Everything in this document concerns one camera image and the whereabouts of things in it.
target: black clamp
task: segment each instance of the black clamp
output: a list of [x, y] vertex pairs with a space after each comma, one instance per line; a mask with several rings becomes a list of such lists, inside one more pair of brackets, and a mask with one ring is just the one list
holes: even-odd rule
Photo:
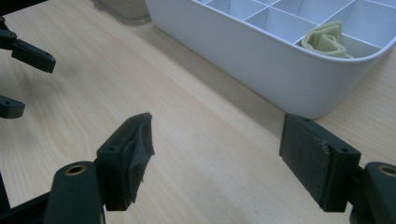
[[[12, 50], [11, 57], [27, 63], [41, 71], [52, 73], [56, 61], [46, 51], [18, 39], [6, 26], [6, 20], [0, 16], [0, 49]], [[23, 114], [25, 105], [0, 95], [0, 118], [17, 119]]]
[[102, 224], [107, 211], [126, 211], [154, 155], [150, 113], [133, 116], [97, 150], [95, 161], [58, 170], [51, 191], [10, 208], [0, 174], [0, 223]]
[[396, 223], [396, 166], [370, 162], [314, 121], [286, 115], [279, 154], [325, 212], [353, 205], [353, 224]]

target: wooden table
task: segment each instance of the wooden table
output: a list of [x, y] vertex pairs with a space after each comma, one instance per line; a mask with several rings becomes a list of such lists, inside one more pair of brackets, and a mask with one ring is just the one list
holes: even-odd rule
[[[284, 113], [152, 22], [118, 22], [89, 0], [6, 15], [50, 52], [53, 74], [0, 51], [0, 94], [26, 103], [0, 120], [11, 205], [50, 190], [54, 173], [95, 152], [129, 117], [150, 112], [156, 155], [136, 204], [108, 223], [348, 223], [322, 212], [278, 156]], [[317, 122], [368, 161], [396, 163], [396, 50]]]

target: light wood surface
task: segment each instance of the light wood surface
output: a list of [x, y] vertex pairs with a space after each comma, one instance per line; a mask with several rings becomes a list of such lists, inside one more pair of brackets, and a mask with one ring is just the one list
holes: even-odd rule
[[[137, 202], [107, 223], [349, 223], [322, 212], [278, 156], [284, 113], [152, 22], [132, 26], [89, 0], [6, 15], [50, 52], [53, 74], [0, 50], [0, 94], [26, 103], [0, 119], [0, 170], [11, 205], [50, 190], [55, 172], [93, 161], [129, 117], [150, 112], [156, 155]], [[396, 50], [317, 122], [368, 161], [396, 164]]]

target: light green object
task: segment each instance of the light green object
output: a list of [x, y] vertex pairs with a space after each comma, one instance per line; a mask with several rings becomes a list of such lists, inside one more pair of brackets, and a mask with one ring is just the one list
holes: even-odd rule
[[301, 46], [316, 53], [336, 58], [351, 59], [347, 49], [341, 43], [342, 23], [333, 21], [325, 23], [306, 34]]

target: white plastic tray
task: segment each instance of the white plastic tray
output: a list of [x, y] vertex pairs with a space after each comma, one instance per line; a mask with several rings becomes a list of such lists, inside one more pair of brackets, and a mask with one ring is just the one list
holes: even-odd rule
[[[288, 113], [315, 119], [340, 103], [396, 42], [396, 0], [146, 0], [170, 36]], [[353, 59], [299, 42], [343, 24]]]

